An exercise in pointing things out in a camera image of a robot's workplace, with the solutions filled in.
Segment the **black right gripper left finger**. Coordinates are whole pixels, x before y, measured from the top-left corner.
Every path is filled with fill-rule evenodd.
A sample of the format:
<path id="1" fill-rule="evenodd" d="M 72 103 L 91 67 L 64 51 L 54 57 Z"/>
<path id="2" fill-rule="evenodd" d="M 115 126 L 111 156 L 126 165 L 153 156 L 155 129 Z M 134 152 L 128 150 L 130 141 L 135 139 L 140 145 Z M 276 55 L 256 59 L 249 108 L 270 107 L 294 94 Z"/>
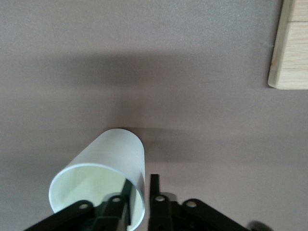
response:
<path id="1" fill-rule="evenodd" d="M 131 182 L 122 191 L 94 206 L 81 200 L 27 228 L 28 231 L 126 231 L 131 224 Z"/>

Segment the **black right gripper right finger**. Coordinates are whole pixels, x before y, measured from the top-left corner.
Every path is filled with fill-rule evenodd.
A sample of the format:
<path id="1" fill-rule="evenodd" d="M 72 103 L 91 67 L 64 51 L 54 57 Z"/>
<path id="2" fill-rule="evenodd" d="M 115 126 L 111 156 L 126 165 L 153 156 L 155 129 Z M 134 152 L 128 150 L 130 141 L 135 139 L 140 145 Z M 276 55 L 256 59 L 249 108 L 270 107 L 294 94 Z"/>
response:
<path id="1" fill-rule="evenodd" d="M 158 174 L 150 179 L 149 231 L 246 231 L 226 215 L 198 199 L 181 205 L 160 192 Z"/>

